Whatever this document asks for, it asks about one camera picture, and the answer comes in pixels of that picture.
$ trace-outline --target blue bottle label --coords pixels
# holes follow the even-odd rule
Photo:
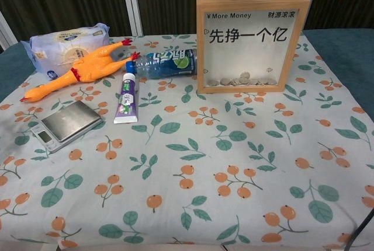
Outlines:
[[[161,64],[162,74],[165,75],[192,74],[195,71],[196,63],[192,50],[150,53],[147,56]]]

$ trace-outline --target wooden frame border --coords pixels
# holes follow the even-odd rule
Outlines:
[[[198,43],[198,92],[281,92],[285,89],[287,77],[292,66],[293,55],[300,32],[309,8],[310,0],[196,0],[197,43]],[[287,48],[282,72],[277,85],[263,86],[204,86],[204,28],[205,13],[225,11],[257,11],[298,9],[295,25]]]

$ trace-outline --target black cable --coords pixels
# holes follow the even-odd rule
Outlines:
[[[362,230],[366,227],[366,225],[370,222],[370,220],[374,217],[374,209],[369,213],[368,216],[362,221],[361,225],[354,231],[345,245],[344,251],[349,251],[353,241],[355,241],[356,237],[362,232]]]

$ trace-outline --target plastic packaging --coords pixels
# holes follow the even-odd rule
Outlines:
[[[135,85],[135,75],[132,73],[125,73],[123,75],[117,113],[114,119],[115,124],[138,122],[135,101]]]
[[[94,27],[38,35],[30,42],[21,41],[36,71],[49,80],[57,79],[72,67],[74,61],[99,47],[109,44],[109,27],[98,23]]]
[[[150,53],[136,60],[139,77],[160,79],[180,74],[196,74],[197,51],[176,50]]]

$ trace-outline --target table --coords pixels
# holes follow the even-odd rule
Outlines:
[[[139,36],[116,53],[195,47]],[[339,247],[374,207],[374,124],[305,36],[283,93],[141,78],[139,122],[114,125],[122,75],[20,103],[34,74],[0,104],[0,240]],[[74,100],[105,123],[50,154],[30,127]],[[355,250],[373,235],[372,222]]]

